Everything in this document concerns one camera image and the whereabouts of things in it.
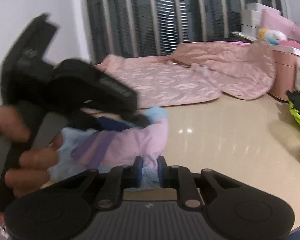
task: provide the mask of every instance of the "table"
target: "table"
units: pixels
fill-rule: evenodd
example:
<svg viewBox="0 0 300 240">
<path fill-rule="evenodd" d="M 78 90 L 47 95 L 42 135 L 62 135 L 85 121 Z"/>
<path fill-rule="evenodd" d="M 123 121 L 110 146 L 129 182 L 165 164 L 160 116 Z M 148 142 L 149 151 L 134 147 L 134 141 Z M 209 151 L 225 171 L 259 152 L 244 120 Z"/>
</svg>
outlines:
<svg viewBox="0 0 300 240">
<path fill-rule="evenodd" d="M 167 107 L 168 165 L 192 172 L 210 168 L 282 198 L 300 226 L 300 127 L 283 104 L 269 95 L 244 101 L 222 95 L 208 103 Z M 127 193 L 127 199 L 175 198 L 162 189 Z"/>
</svg>

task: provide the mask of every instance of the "hand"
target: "hand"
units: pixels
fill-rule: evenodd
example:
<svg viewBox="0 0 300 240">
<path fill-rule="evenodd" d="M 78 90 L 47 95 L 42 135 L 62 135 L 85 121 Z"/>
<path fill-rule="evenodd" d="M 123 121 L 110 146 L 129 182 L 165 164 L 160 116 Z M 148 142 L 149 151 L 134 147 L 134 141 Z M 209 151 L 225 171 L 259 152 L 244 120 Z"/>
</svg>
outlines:
<svg viewBox="0 0 300 240">
<path fill-rule="evenodd" d="M 30 130 L 23 124 L 18 111 L 12 106 L 0 108 L 0 134 L 16 142 L 26 142 Z M 58 134 L 49 147 L 29 150 L 19 158 L 20 169 L 10 169 L 5 174 L 5 183 L 13 190 L 16 197 L 34 192 L 49 181 L 48 168 L 58 163 L 57 149 L 63 138 Z"/>
</svg>

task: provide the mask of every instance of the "quilted fabric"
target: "quilted fabric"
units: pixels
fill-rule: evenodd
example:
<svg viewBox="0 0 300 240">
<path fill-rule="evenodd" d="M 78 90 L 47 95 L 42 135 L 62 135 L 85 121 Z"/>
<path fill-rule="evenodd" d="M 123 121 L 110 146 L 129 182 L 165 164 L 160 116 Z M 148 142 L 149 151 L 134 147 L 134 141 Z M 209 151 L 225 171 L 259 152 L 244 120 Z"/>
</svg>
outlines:
<svg viewBox="0 0 300 240">
<path fill-rule="evenodd" d="M 252 45 L 183 43 L 169 56 L 108 55 L 96 66 L 139 93 L 139 108 L 210 101 L 221 92 L 255 99 L 275 78 L 272 50 L 265 40 Z"/>
</svg>

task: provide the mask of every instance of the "window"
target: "window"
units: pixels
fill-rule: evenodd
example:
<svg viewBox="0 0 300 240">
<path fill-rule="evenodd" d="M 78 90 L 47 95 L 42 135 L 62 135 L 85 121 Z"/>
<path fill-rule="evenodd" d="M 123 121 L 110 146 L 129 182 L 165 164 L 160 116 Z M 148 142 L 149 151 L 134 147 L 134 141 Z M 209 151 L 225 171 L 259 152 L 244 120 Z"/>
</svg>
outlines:
<svg viewBox="0 0 300 240">
<path fill-rule="evenodd" d="M 111 40 L 114 44 L 114 53 L 122 57 L 133 57 L 133 46 L 136 45 L 138 56 L 154 56 L 160 45 L 162 55 L 168 55 L 179 44 L 178 25 L 182 25 L 183 42 L 202 41 L 201 13 L 206 22 L 207 40 L 222 40 L 225 36 L 224 21 L 228 22 L 231 32 L 241 30 L 241 12 L 243 0 L 203 0 L 204 8 L 199 8 L 199 0 L 179 0 L 180 18 L 178 23 L 175 0 L 154 0 L 158 18 L 158 37 L 156 43 L 152 9 L 150 0 L 131 0 L 132 17 L 134 20 L 136 44 L 132 42 L 128 21 L 126 0 L 107 0 L 109 8 L 109 25 L 111 26 Z M 257 0 L 244 0 L 247 3 Z M 272 0 L 262 0 L 268 6 Z M 275 0 L 278 9 L 281 9 L 280 0 Z M 227 19 L 224 19 L 223 10 L 227 11 Z M 97 62 L 100 63 L 110 53 L 106 21 L 104 17 L 102 0 L 88 0 L 89 18 L 92 40 Z"/>
</svg>

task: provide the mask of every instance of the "purple stripe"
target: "purple stripe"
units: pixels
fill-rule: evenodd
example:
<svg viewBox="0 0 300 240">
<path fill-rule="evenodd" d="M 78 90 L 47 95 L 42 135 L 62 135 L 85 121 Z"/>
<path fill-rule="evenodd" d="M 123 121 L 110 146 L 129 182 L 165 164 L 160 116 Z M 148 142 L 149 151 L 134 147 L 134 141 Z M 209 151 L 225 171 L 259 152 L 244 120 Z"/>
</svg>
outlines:
<svg viewBox="0 0 300 240">
<path fill-rule="evenodd" d="M 99 131 L 94 132 L 87 139 L 85 139 L 82 144 L 80 144 L 76 149 L 72 151 L 71 157 L 74 158 L 76 161 L 79 160 L 80 157 L 84 155 L 86 151 L 90 148 L 91 144 L 98 137 L 99 133 Z"/>
<path fill-rule="evenodd" d="M 109 131 L 109 133 L 105 136 L 104 140 L 100 144 L 98 150 L 96 150 L 93 159 L 87 165 L 88 169 L 97 169 L 100 163 L 103 161 L 106 152 L 114 139 L 114 137 L 118 134 L 117 131 Z"/>
</svg>

